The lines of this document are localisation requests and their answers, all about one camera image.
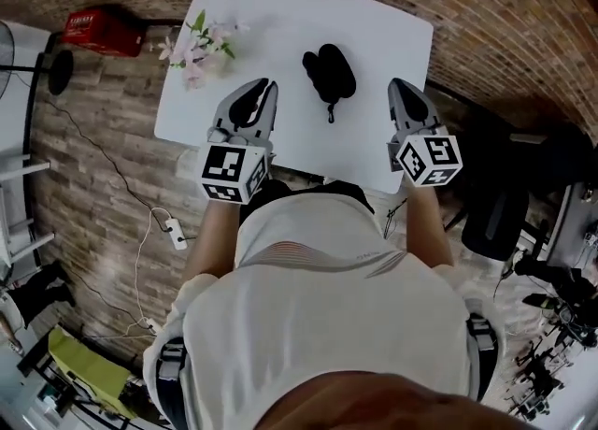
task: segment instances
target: black bag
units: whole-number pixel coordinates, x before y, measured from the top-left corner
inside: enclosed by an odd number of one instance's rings
[[[356,89],[355,77],[345,56],[335,45],[327,44],[320,48],[319,54],[311,51],[304,54],[303,67],[320,99],[330,104],[328,122],[335,122],[335,104],[341,97],[352,97]]]

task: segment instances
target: power strip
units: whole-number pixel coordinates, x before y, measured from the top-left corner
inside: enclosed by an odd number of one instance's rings
[[[165,223],[166,227],[172,229],[168,235],[170,235],[172,243],[175,245],[175,249],[177,251],[184,251],[187,249],[187,240],[183,235],[183,230],[180,228],[178,219],[167,219]]]

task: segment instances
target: floor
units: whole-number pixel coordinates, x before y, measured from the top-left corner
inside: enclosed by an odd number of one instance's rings
[[[193,236],[206,207],[192,181],[195,150],[153,135],[166,72],[155,45],[168,31],[153,28],[136,59],[73,49],[76,69],[67,90],[54,98],[45,91],[45,80],[39,84],[31,134],[33,155],[51,162],[49,171],[33,179],[38,231],[56,232],[56,238],[42,248],[41,257],[45,263],[54,259],[64,263],[78,302],[75,309],[60,305],[45,312],[35,322],[35,329],[41,333],[61,320],[138,366],[142,351],[151,343],[146,330],[131,326],[141,317],[135,258],[150,223],[148,208],[127,192],[112,163],[78,134],[69,116],[49,102],[68,110],[82,133],[101,145],[140,199],[166,208],[180,220],[185,235]],[[439,106],[445,107],[447,103],[441,101]],[[292,187],[307,185],[292,172],[277,173]],[[388,209],[402,196],[367,194],[383,226]],[[448,198],[444,203],[446,221],[457,206]],[[405,245],[405,210],[398,210],[390,228],[390,240],[398,247]],[[159,219],[163,221],[164,216],[159,214]],[[459,227],[449,236],[458,265],[467,268],[484,292],[492,295],[502,263],[468,251],[461,244]],[[165,320],[177,295],[187,253],[175,251],[170,238],[152,223],[138,259],[137,288],[143,315],[158,323]],[[520,302],[534,290],[533,283],[515,276],[501,283],[496,292],[509,333],[505,369],[488,397],[498,408],[508,408],[505,390],[516,371],[512,358],[543,327],[541,314]]]

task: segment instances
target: white table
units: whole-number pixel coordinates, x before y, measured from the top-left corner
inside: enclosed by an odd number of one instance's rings
[[[388,101],[392,78],[423,89],[433,26],[373,0],[193,0],[186,20],[202,9],[206,22],[236,19],[250,26],[233,46],[237,59],[224,78],[185,92],[181,70],[168,70],[155,135],[201,146],[218,103],[256,78],[279,87],[278,114],[270,135],[275,165],[352,182],[394,194],[403,173],[392,173],[386,143],[394,134]],[[187,40],[183,26],[178,40]],[[357,92],[327,105],[302,66],[306,51],[333,43],[345,54]]]

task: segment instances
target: person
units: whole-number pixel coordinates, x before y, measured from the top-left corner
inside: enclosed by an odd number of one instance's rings
[[[536,261],[526,254],[515,264],[514,270],[519,276],[533,277],[551,284],[561,300],[574,312],[578,325],[598,327],[598,290],[581,276],[581,269],[548,265],[546,261]],[[523,302],[550,309],[560,305],[559,299],[546,294],[528,295]]]
[[[529,428],[472,399],[468,306],[499,354],[505,334],[453,268],[434,189],[410,189],[406,214],[401,252],[347,183],[209,202],[144,354],[160,412],[190,430]]]
[[[50,285],[61,280],[56,287]],[[54,302],[68,302],[75,306],[75,299],[66,287],[70,279],[60,262],[43,265],[24,285],[4,290],[0,295],[0,346],[7,341],[18,355],[24,355],[24,348],[16,337],[22,327],[27,328],[34,317]]]

